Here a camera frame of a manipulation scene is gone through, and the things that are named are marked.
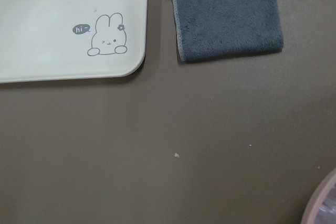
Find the grey folded cloth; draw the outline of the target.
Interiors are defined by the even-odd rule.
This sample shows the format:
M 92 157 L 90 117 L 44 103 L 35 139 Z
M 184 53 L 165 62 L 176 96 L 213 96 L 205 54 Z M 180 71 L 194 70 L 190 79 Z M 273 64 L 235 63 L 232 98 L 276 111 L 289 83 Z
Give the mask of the grey folded cloth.
M 283 49 L 277 0 L 172 0 L 185 62 Z

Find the pink bowl of ice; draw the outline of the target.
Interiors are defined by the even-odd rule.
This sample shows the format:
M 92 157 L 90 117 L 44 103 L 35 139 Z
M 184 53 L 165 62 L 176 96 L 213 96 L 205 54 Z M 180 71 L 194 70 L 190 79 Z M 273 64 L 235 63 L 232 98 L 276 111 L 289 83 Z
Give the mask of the pink bowl of ice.
M 315 189 L 303 213 L 301 224 L 335 223 L 335 169 Z

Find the cream rabbit tray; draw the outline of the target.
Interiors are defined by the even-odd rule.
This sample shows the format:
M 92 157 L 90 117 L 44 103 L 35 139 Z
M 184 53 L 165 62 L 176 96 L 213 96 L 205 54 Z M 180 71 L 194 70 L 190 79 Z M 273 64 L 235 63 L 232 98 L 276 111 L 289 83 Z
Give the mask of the cream rabbit tray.
M 1 82 L 124 77 L 145 56 L 148 0 L 1 0 Z

